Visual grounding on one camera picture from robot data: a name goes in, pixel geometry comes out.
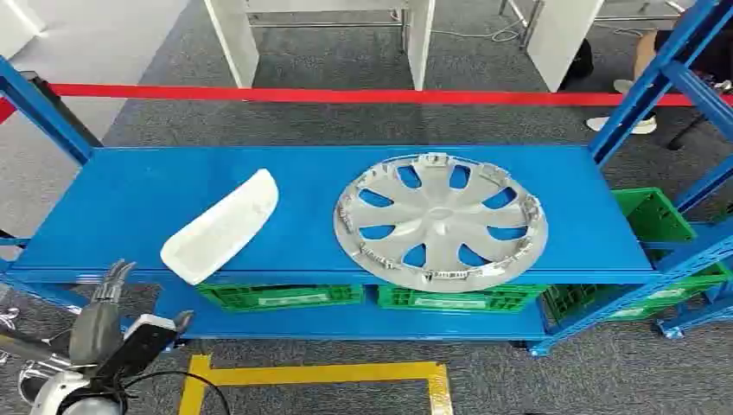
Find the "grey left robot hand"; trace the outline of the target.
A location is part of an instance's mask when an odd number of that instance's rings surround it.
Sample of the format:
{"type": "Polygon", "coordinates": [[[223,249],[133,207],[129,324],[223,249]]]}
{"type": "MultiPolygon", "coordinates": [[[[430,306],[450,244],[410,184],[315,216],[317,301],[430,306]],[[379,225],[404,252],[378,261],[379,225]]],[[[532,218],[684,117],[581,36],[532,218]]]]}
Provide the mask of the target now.
{"type": "Polygon", "coordinates": [[[71,330],[68,354],[75,366],[98,364],[122,343],[119,298],[135,262],[120,259],[97,285],[71,330]]]}

